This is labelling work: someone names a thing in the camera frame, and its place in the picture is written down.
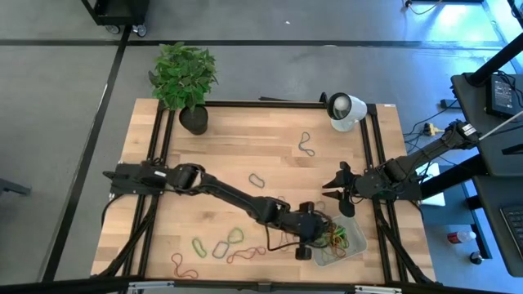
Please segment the white bottle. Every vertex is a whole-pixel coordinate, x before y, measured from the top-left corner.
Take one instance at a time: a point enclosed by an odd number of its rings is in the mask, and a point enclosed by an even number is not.
[[[470,242],[472,240],[476,240],[476,233],[471,232],[471,231],[448,233],[447,239],[452,244]]]

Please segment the floor stripe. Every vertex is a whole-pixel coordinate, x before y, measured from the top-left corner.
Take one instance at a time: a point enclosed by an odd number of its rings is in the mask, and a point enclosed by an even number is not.
[[[158,46],[183,42],[187,46],[315,46],[315,47],[399,47],[445,50],[500,50],[500,41],[350,41],[350,40],[131,40],[128,46]]]
[[[398,47],[444,50],[500,50],[503,41],[351,41],[351,40],[130,40],[127,46],[158,46],[184,42],[189,46],[332,46]],[[3,39],[0,46],[118,46],[120,40]]]
[[[118,46],[121,40],[0,39],[0,46]]]
[[[65,243],[67,242],[67,236],[69,235],[69,230],[73,224],[74,213],[80,201],[80,195],[82,194],[83,185],[85,184],[85,179],[87,177],[87,171],[91,165],[92,155],[94,154],[96,142],[98,141],[98,136],[100,135],[100,130],[102,123],[104,122],[105,113],[107,112],[107,107],[109,106],[111,94],[114,88],[114,82],[118,76],[118,71],[122,63],[123,53],[125,52],[125,47],[127,45],[127,40],[129,39],[129,34],[131,32],[131,27],[128,26],[123,31],[122,39],[116,51],[116,56],[114,57],[113,65],[105,84],[105,90],[101,97],[100,104],[98,105],[98,110],[96,111],[95,117],[92,122],[91,130],[87,137],[87,142],[83,147],[82,156],[78,163],[76,172],[74,173],[73,182],[69,188],[69,193],[65,201],[65,205],[62,209],[61,218],[59,225],[56,227],[55,233],[53,235],[54,243],[52,244],[52,249],[48,251],[47,257],[44,260],[45,269],[42,265],[41,273],[43,282],[50,282],[54,280],[56,271],[60,264],[60,258],[62,252],[64,251]]]

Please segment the green plant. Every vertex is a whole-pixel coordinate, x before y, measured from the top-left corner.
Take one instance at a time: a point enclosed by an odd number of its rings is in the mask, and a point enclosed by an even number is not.
[[[155,98],[170,110],[188,107],[193,111],[205,104],[203,96],[211,92],[211,83],[217,83],[215,59],[207,49],[183,46],[183,42],[162,45],[155,61],[156,74],[151,79]]]

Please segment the potted plant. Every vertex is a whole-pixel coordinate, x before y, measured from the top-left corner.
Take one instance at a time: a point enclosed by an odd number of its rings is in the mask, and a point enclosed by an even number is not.
[[[209,51],[183,46],[162,45],[155,73],[149,72],[153,96],[170,110],[181,109],[181,125],[195,135],[207,130],[208,112],[203,107],[211,83],[216,82],[214,57]]]

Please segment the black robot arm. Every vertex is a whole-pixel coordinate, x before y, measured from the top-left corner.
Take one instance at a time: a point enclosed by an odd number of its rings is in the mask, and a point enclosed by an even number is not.
[[[300,238],[296,259],[309,260],[313,242],[321,237],[329,227],[329,218],[314,209],[314,203],[302,203],[299,210],[290,211],[285,201],[272,197],[253,197],[209,175],[197,164],[179,164],[166,173],[167,183],[178,194],[211,194],[247,212],[258,224],[272,229],[280,229]]]
[[[416,169],[451,149],[470,149],[479,142],[479,134],[469,124],[459,120],[451,122],[445,133],[417,152],[393,158],[385,163],[355,175],[347,163],[341,163],[336,178],[323,188],[343,188],[343,192],[327,192],[325,196],[342,200],[350,206],[350,197],[384,200],[421,200],[421,189]]]

